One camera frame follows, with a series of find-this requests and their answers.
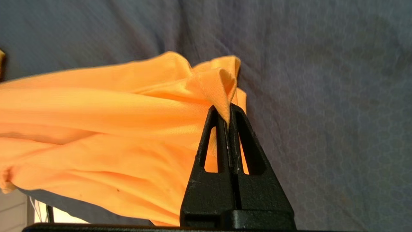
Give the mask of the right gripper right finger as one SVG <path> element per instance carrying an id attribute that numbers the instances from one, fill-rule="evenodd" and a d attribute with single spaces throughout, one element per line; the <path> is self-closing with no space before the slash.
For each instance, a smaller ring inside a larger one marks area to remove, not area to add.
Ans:
<path id="1" fill-rule="evenodd" d="M 246 230 L 294 230 L 294 210 L 244 111 L 230 106 L 229 167 L 234 209 L 229 226 Z"/>

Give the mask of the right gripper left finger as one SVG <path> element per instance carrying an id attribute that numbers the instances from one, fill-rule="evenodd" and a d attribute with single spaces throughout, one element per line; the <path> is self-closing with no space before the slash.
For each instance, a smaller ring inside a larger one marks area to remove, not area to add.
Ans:
<path id="1" fill-rule="evenodd" d="M 217 172 L 205 169 L 211 131 L 216 130 Z M 237 207 L 238 154 L 229 139 L 230 123 L 210 107 L 180 209 L 182 227 L 222 227 L 222 215 Z"/>

